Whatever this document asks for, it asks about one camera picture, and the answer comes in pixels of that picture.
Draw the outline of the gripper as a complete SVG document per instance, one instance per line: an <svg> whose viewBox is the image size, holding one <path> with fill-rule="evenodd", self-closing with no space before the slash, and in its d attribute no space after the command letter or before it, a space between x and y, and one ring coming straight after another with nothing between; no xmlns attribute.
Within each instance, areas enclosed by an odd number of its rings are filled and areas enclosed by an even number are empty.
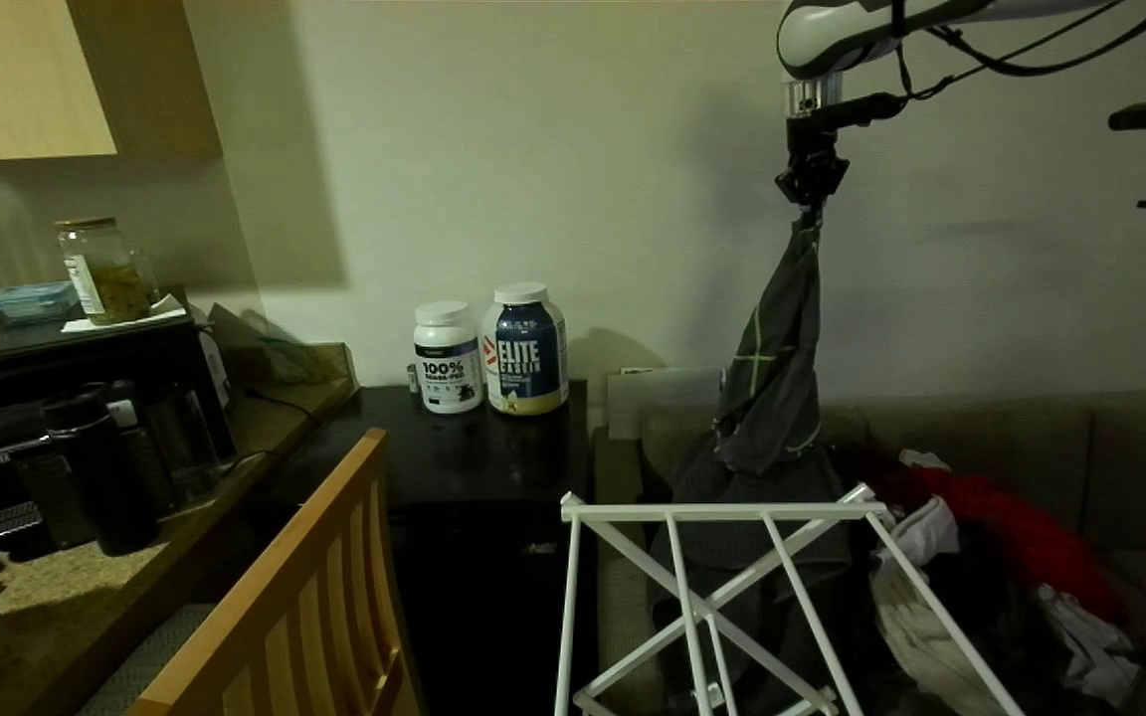
<svg viewBox="0 0 1146 716"><path fill-rule="evenodd" d="M776 178L776 186L799 208L796 227L821 228L825 205L845 181L851 163L838 157L837 144L835 128L813 117L788 118L788 170Z"/></svg>

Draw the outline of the blue supplement tub white lid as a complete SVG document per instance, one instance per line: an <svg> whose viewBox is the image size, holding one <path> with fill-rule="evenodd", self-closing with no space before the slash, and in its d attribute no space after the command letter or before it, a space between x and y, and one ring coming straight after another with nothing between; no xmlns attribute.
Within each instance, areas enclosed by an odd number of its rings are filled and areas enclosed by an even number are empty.
<svg viewBox="0 0 1146 716"><path fill-rule="evenodd" d="M496 412L532 417L567 403L567 323L542 282L510 282L492 292L480 348L487 398Z"/></svg>

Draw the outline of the white drying rack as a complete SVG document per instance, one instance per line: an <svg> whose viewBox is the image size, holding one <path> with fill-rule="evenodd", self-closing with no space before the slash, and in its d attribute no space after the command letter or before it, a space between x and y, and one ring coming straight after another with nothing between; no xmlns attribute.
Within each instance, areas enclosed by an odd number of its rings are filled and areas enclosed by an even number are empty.
<svg viewBox="0 0 1146 716"><path fill-rule="evenodd" d="M928 608L941 621L945 634L961 651L1000 707L1004 716L1025 716L1025 710L1002 684L986 658L974 647L967 634L960 629L949 611L928 587L918 567L909 561L903 549L892 538L886 520L888 508L873 498L868 485L856 486L835 502L790 502L790 503L675 503L675 504L609 504L597 506L578 497L564 494L560 499L562 520L570 526L567 584L564 589L562 609L562 635L559 644L558 675L556 675L554 716L570 716L576 710L579 716L618 716L601 703L601 694L611 685L622 680L652 656L659 655L678 639L685 640L688 670L694 680L694 703L699 716L715 716L711 683L702 660L702 645L709 643L719 675L719 693L723 699L727 716L738 716L733 683L727 666L723 645L729 642L741 650L751 661L759 663L784 687L796 694L796 705L782 716L863 716L859 700L842 666L822 617L804 587L804 580L796 567L795 556L815 540L822 538L843 522L863 522L872 527L892 561L903 572L915 591L926 601ZM713 595L704 597L691 587L686 574L680 530L681 524L747 524L763 527L769 540L764 556L738 572ZM656 582L680 606L678 617L669 625L652 635L642 646L633 648L627 656L606 667L582 689L572 685L572 656L574 630L576 630L576 591L579 567L581 567L582 532L588 529L610 548L625 557ZM759 582L782 572L793 590L804 621L824 663L831 672L829 689L814 687L793 671L779 658L749 637L741 625L725 617L723 608L737 597L745 595Z"/></svg>

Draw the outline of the white cloth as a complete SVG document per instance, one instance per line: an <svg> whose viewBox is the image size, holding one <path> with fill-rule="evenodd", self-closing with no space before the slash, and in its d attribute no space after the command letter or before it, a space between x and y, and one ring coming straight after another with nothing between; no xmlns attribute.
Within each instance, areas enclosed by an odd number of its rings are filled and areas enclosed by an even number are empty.
<svg viewBox="0 0 1146 716"><path fill-rule="evenodd" d="M1131 693L1138 667L1124 656L1133 647L1118 625L1097 617L1077 598L1047 584L1033 590L1055 639L1068 650L1063 687L1077 690L1120 708Z"/></svg>
<svg viewBox="0 0 1146 716"><path fill-rule="evenodd" d="M937 495L920 508L905 508L890 536L910 562L926 576L926 566L940 556L959 556L958 522ZM990 689L974 670L945 625L911 584L885 548L876 552L871 575L874 620L890 655L915 680L917 697L929 707L945 706L959 716L1006 716Z"/></svg>

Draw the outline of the white paper sheet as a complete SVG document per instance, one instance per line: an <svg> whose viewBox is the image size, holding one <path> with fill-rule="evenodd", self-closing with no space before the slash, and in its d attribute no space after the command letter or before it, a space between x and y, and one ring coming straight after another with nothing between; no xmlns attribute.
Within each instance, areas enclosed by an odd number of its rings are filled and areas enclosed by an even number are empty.
<svg viewBox="0 0 1146 716"><path fill-rule="evenodd" d="M165 294L159 302L150 305L149 314L147 314L146 317L108 323L107 325L92 322L91 318L70 320L61 326L61 335L83 335L83 332L111 332L139 329L139 326L149 326L155 325L155 323L163 323L165 321L176 318L188 318L190 316L190 310L188 310L186 305L181 302L176 296Z"/></svg>

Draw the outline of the red cloth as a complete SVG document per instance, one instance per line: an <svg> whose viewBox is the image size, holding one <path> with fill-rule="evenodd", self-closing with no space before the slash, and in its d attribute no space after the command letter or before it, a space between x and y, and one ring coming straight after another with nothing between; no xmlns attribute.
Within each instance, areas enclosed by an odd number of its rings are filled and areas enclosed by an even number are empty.
<svg viewBox="0 0 1146 716"><path fill-rule="evenodd" d="M923 508L928 498L941 498L955 520L982 525L996 538L1010 575L1020 585L1047 585L1074 597L1102 621L1114 625L1127 622L1127 603L1088 541L987 477L884 465L866 471L859 481L892 506Z"/></svg>

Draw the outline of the black coffee maker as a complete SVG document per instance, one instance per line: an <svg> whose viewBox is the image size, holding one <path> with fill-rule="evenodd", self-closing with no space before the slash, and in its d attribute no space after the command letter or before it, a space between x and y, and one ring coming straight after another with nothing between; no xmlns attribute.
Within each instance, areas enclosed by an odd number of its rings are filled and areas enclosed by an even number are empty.
<svg viewBox="0 0 1146 716"><path fill-rule="evenodd" d="M0 552L28 562L94 538L42 403L0 409Z"/></svg>

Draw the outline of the black bottle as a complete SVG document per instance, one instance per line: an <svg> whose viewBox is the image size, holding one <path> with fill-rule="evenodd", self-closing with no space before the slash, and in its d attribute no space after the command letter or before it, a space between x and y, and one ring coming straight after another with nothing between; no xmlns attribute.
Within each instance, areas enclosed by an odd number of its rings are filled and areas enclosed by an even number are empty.
<svg viewBox="0 0 1146 716"><path fill-rule="evenodd" d="M101 552L127 556L154 544L158 525L109 411L107 385L85 384L52 395L41 416Z"/></svg>

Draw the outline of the dark grey cloth green lines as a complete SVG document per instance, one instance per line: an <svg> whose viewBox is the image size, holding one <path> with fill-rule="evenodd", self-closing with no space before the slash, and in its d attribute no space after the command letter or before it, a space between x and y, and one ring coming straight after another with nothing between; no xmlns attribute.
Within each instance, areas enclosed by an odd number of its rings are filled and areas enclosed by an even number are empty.
<svg viewBox="0 0 1146 716"><path fill-rule="evenodd" d="M761 475L804 456L821 435L816 349L822 332L819 213L791 225L787 247L752 308L724 371L715 409L715 456Z"/></svg>

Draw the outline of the black microwave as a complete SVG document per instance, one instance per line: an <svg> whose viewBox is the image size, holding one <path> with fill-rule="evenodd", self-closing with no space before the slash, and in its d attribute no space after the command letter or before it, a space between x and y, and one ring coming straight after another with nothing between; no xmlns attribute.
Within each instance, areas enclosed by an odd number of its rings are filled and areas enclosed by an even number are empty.
<svg viewBox="0 0 1146 716"><path fill-rule="evenodd" d="M146 403L181 390L195 396L217 458L236 457L223 359L190 310L91 331L68 332L65 325L0 321L0 411L92 381L131 381Z"/></svg>

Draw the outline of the black side cabinet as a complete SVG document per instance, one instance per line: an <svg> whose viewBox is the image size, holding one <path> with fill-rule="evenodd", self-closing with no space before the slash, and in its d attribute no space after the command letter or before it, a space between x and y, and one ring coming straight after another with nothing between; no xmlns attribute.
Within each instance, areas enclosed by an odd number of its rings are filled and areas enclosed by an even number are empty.
<svg viewBox="0 0 1146 716"><path fill-rule="evenodd" d="M570 527L592 497L586 381L559 411L429 414L364 387L265 485L284 521L364 432L387 434L386 506L411 664L429 716L554 716Z"/></svg>

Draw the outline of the plastic container blue lid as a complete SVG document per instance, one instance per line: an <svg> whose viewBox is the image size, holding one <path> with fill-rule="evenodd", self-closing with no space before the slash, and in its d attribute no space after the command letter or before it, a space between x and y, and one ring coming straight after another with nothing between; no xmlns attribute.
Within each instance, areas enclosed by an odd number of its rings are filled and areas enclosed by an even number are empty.
<svg viewBox="0 0 1146 716"><path fill-rule="evenodd" d="M64 320L79 305L71 281L32 282L0 289L0 323L28 325Z"/></svg>

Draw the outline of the wooden wall cabinet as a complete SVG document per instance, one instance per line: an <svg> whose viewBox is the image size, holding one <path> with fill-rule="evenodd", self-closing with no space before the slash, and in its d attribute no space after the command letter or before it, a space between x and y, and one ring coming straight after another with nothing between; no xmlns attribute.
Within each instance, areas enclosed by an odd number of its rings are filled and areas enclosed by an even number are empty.
<svg viewBox="0 0 1146 716"><path fill-rule="evenodd" d="M0 160L222 154L182 0L0 0Z"/></svg>

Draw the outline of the glass jar with lid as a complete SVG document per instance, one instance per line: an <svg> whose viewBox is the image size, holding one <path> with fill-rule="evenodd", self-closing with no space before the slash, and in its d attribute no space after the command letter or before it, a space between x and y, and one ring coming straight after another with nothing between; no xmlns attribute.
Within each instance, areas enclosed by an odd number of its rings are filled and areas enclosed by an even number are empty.
<svg viewBox="0 0 1146 716"><path fill-rule="evenodd" d="M155 289L113 217L68 219L52 225L58 233L68 276L92 326L146 320L154 312Z"/></svg>

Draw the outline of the heap of black clothes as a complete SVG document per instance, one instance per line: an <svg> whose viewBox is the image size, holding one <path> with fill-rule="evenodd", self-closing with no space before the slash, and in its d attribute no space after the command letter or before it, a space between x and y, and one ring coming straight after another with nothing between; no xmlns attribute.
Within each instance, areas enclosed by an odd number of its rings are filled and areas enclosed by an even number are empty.
<svg viewBox="0 0 1146 716"><path fill-rule="evenodd" d="M959 540L960 554L932 559L926 576L1025 716L1146 716L1146 667L1132 660L1146 646L1146 634L1116 625L1133 644L1124 656L1138 667L1122 707L1063 687L1069 653L1047 625L1036 588L1010 575L999 544L982 525L961 522Z"/></svg>

